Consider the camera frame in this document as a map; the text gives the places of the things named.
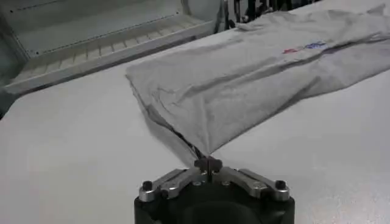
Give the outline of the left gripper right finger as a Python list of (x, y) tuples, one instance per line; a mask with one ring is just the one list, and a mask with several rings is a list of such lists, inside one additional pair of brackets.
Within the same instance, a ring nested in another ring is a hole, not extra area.
[(223, 186), (234, 184), (253, 198), (261, 199), (270, 196), (275, 201), (290, 199), (290, 189), (285, 181), (272, 181), (249, 169), (233, 169), (223, 166), (220, 159), (208, 158), (208, 173), (213, 182)]

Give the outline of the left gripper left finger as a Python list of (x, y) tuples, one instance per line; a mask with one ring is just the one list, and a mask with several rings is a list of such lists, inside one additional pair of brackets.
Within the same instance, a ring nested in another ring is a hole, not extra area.
[(189, 185), (200, 187), (209, 179), (210, 157), (195, 160), (189, 169), (174, 169), (155, 181), (144, 181), (138, 191), (138, 199), (150, 203), (158, 198), (173, 199)]

